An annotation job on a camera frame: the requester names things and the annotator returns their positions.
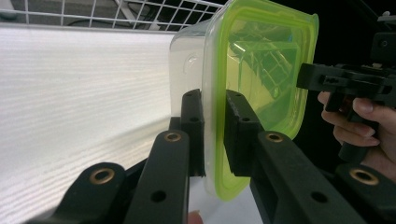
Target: metal wire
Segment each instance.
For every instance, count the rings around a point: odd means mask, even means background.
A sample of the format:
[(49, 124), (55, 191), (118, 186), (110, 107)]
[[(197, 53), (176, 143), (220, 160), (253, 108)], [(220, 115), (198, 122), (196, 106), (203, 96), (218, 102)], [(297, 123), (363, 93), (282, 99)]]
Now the metal wire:
[(52, 25), (76, 25), (88, 23), (87, 28), (94, 27), (94, 23), (106, 23), (106, 28), (146, 29), (156, 31), (178, 31), (200, 21), (210, 19), (223, 5), (206, 2), (203, 0), (180, 0), (178, 4), (169, 0), (114, 0), (114, 17), (101, 16), (96, 13), (98, 3), (101, 0), (92, 0), (90, 15), (78, 15), (78, 11), (70, 12), (66, 0), (53, 0), (60, 3), (60, 13), (33, 10), (34, 2), (24, 0), (21, 8), (0, 8), (2, 13), (15, 14), (15, 17), (24, 16), (24, 20), (1, 20), (6, 22), (25, 22), (35, 24), (33, 16), (46, 18), (59, 18), (59, 23)]

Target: green lid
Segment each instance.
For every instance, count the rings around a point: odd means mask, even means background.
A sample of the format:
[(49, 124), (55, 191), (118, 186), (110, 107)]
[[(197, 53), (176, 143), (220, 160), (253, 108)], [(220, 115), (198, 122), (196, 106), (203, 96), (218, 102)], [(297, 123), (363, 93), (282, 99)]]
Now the green lid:
[(206, 129), (210, 134), (205, 140), (213, 139), (205, 147), (215, 149), (209, 175), (222, 200), (234, 198), (249, 181), (231, 173), (225, 154), (225, 90), (243, 93), (265, 130), (294, 138), (303, 121), (307, 95), (306, 90), (296, 88), (296, 80), (301, 64), (313, 61), (317, 36), (317, 15), (265, 0), (233, 0), (209, 24), (203, 102), (211, 104), (205, 119), (213, 123)]

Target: wire basket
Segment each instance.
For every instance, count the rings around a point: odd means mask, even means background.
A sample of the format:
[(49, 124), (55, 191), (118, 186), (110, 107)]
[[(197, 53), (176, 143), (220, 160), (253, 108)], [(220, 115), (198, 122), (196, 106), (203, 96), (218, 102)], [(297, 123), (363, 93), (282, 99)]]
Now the wire basket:
[(177, 32), (222, 4), (202, 0), (1, 0), (0, 21)]

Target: clear plastic container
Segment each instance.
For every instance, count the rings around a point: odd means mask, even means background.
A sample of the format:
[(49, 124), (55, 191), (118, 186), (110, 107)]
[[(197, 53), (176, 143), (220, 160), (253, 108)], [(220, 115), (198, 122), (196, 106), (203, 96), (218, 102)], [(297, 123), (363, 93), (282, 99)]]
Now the clear plastic container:
[(229, 1), (210, 21), (175, 35), (170, 47), (171, 113), (181, 96), (201, 89), (205, 117), (206, 187), (224, 201), (247, 184), (229, 168), (223, 146), (226, 90), (243, 93), (265, 130), (294, 138), (307, 91), (296, 88), (302, 63), (312, 63), (318, 16), (271, 1)]

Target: human hand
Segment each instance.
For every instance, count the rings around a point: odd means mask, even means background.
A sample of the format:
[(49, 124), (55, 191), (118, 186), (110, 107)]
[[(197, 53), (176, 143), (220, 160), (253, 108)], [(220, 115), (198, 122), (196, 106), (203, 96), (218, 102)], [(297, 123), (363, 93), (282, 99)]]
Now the human hand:
[(193, 211), (193, 212), (189, 213), (187, 223), (188, 224), (204, 224), (204, 222), (202, 221), (201, 216), (196, 211)]
[[(318, 100), (326, 105), (329, 96), (328, 92), (321, 92)], [(363, 119), (379, 123), (377, 138), (373, 137), (373, 128), (362, 123), (349, 122), (342, 113), (323, 110), (321, 116), (334, 125), (333, 135), (341, 145), (347, 142), (370, 148), (361, 164), (376, 169), (396, 182), (396, 110), (362, 98), (356, 98), (352, 108)]]

